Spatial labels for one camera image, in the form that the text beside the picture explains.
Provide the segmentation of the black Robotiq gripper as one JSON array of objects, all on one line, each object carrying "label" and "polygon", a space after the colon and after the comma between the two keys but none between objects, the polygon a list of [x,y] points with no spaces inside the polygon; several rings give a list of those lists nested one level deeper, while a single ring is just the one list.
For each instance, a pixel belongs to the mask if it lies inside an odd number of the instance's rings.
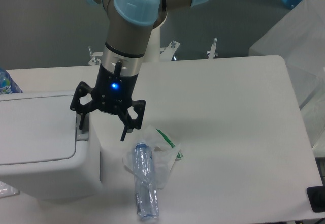
[{"label": "black Robotiq gripper", "polygon": [[[139,130],[143,123],[146,101],[132,101],[137,78],[138,75],[114,74],[100,65],[94,89],[81,81],[70,104],[70,109],[80,115],[79,129],[83,129],[86,115],[98,109],[102,112],[118,115],[124,125],[121,141],[124,141],[126,134],[131,133],[133,129]],[[81,104],[80,99],[88,94],[91,95],[92,100],[84,105]],[[133,107],[134,112],[136,112],[136,119],[132,119],[129,115],[129,107]]]}]

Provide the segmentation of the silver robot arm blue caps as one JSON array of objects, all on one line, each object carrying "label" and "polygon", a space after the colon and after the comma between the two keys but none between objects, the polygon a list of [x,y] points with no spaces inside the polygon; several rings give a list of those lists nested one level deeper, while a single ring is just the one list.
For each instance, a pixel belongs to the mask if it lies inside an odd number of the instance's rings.
[{"label": "silver robot arm blue caps", "polygon": [[133,91],[151,33],[173,9],[193,7],[208,0],[88,0],[103,6],[109,30],[96,83],[80,82],[70,109],[77,114],[80,130],[95,110],[116,115],[124,133],[140,129],[146,102],[134,101]]}]

